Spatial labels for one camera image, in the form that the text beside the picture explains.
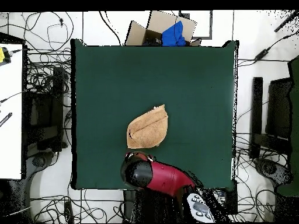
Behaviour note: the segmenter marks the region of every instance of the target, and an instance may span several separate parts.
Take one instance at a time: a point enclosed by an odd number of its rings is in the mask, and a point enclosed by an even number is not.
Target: sticker
[[[3,52],[2,48],[0,47],[0,62],[3,62],[4,58],[5,58],[4,52]]]

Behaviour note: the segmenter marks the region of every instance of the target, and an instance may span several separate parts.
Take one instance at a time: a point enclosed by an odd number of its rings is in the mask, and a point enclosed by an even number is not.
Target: cardboard box
[[[183,24],[182,36],[185,38],[186,45],[191,45],[192,35],[197,24],[195,21],[157,10],[151,11],[149,16],[147,28],[140,26],[133,20],[131,21],[126,46],[141,46],[146,39],[161,39],[162,33],[179,21]]]

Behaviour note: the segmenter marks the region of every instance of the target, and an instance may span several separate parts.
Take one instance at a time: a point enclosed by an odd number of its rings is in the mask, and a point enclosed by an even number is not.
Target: folded cloth
[[[128,125],[127,145],[130,149],[158,146],[166,137],[168,116],[165,105],[139,116]]]
[[[175,23],[162,33],[163,46],[185,46],[185,38],[182,36],[183,24],[181,21]]]

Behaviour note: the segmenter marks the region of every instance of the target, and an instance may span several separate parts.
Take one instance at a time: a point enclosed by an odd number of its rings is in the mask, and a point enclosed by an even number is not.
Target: yellow device
[[[0,47],[0,66],[11,62],[12,53],[6,47]]]

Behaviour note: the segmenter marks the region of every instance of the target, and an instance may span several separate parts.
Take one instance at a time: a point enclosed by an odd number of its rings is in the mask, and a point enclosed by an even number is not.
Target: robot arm
[[[149,188],[168,194],[182,206],[183,222],[230,222],[213,193],[175,166],[157,162],[143,152],[126,154],[121,166],[123,181],[135,189]]]

